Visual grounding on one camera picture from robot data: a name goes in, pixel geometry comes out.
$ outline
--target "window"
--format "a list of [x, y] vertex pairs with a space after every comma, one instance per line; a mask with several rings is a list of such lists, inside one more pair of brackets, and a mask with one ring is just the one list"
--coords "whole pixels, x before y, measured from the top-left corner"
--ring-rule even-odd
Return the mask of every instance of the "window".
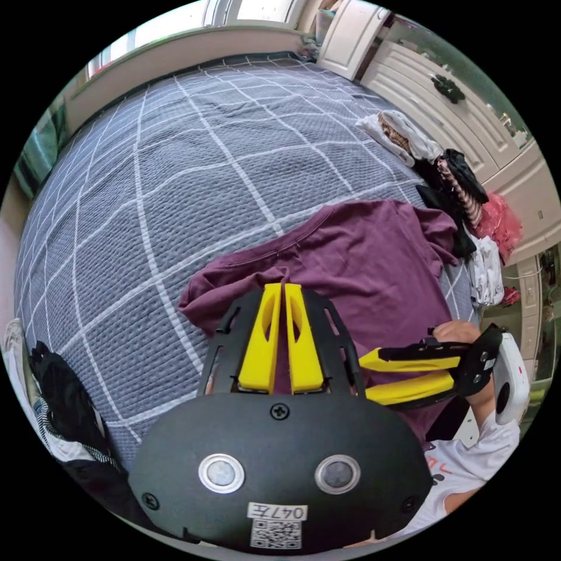
[[144, 45], [165, 39], [176, 33], [203, 27], [208, 4], [210, 4], [209, 0], [191, 2], [191, 4], [163, 13], [161, 16], [157, 16], [133, 29], [127, 35], [123, 35], [109, 47], [103, 49], [94, 60], [90, 61], [88, 76], [97, 74], [109, 64]]
[[144, 45], [205, 26], [270, 25], [295, 29], [307, 0], [197, 0], [163, 13], [114, 41], [88, 64], [92, 77]]
[[295, 29], [305, 4], [306, 0], [230, 0], [226, 25], [253, 22]]
[[136, 29], [134, 48], [137, 49], [170, 35], [203, 27], [206, 4], [205, 0], [198, 0], [143, 23]]

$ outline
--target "qr code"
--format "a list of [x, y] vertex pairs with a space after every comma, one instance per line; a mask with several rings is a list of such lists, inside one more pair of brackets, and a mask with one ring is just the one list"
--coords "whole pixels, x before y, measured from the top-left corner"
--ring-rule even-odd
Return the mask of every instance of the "qr code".
[[264, 549], [300, 549], [302, 523], [287, 520], [253, 520], [251, 546]]

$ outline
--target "screw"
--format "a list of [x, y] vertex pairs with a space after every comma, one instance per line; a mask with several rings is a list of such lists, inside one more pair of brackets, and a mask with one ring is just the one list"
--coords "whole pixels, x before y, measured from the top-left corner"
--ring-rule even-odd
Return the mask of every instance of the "screw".
[[417, 504], [417, 499], [415, 497], [407, 497], [403, 501], [403, 504], [401, 505], [401, 510], [405, 514], [408, 514], [415, 508], [416, 504]]
[[142, 495], [142, 502], [150, 510], [158, 510], [160, 507], [160, 503], [158, 502], [158, 499], [154, 497], [152, 493], [144, 493]]
[[284, 403], [276, 403], [271, 407], [271, 417], [277, 421], [282, 421], [288, 417], [290, 409]]

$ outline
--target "person's arm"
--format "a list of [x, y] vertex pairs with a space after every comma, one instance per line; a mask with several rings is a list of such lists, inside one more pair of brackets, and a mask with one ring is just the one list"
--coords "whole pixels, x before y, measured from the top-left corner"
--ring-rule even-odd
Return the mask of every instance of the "person's arm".
[[[440, 342], [474, 343], [481, 336], [479, 329], [470, 321], [449, 321], [435, 328], [433, 336]], [[477, 428], [481, 430], [485, 419], [495, 410], [493, 378], [478, 393], [466, 398], [470, 404]]]

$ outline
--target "bed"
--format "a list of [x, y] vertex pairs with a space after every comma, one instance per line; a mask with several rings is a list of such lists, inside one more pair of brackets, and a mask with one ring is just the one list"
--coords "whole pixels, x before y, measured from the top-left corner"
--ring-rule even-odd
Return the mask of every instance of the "bed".
[[[76, 371], [126, 469], [195, 394], [206, 341], [176, 309], [197, 270], [326, 203], [423, 205], [415, 172], [354, 126], [381, 109], [296, 55], [232, 57], [143, 86], [70, 140], [23, 232], [16, 314]], [[452, 317], [473, 319], [464, 264], [441, 284]]]

